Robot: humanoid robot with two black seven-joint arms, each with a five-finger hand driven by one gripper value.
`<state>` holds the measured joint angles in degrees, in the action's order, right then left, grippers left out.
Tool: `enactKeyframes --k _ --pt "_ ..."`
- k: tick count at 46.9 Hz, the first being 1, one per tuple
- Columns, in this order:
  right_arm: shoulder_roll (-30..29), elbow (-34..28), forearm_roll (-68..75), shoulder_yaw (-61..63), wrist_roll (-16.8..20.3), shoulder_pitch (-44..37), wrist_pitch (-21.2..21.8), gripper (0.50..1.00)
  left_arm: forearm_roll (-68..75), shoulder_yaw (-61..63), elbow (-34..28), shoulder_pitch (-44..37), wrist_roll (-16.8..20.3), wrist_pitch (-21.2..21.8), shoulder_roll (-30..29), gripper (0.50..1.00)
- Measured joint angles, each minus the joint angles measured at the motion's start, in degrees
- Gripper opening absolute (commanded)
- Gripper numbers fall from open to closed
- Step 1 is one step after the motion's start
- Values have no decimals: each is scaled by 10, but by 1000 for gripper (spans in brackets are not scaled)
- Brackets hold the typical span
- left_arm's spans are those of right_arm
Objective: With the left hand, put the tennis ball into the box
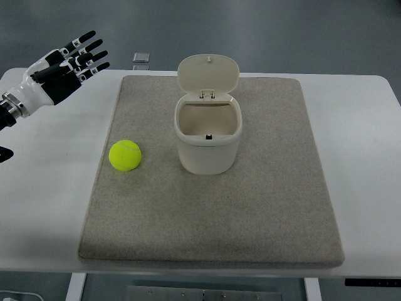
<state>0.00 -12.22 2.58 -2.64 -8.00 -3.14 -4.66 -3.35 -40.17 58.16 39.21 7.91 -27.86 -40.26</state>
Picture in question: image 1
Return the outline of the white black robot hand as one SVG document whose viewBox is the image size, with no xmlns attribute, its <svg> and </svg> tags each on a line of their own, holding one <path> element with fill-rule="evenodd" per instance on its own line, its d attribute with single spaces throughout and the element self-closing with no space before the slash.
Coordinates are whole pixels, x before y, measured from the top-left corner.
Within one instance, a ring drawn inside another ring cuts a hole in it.
<svg viewBox="0 0 401 301">
<path fill-rule="evenodd" d="M 83 82 L 110 66 L 109 62 L 95 65 L 108 54 L 106 50 L 93 53 L 103 43 L 101 39 L 94 41 L 95 35 L 95 31 L 90 31 L 51 50 L 23 73 L 19 85 L 1 96 L 1 102 L 8 103 L 9 112 L 16 120 L 32 115 L 43 106 L 61 103 Z"/>
</svg>

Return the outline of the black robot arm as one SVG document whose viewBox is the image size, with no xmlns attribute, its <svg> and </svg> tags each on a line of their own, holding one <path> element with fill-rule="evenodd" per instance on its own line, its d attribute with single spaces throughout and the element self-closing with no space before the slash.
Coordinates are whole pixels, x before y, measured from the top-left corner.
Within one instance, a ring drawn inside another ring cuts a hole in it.
<svg viewBox="0 0 401 301">
<path fill-rule="evenodd" d="M 11 127 L 16 123 L 16 119 L 13 117 L 12 113 L 9 112 L 8 103 L 4 100 L 1 102 L 1 130 L 5 127 Z M 0 147 L 0 160 L 1 163 L 9 160 L 14 155 L 11 149 L 1 146 Z"/>
</svg>

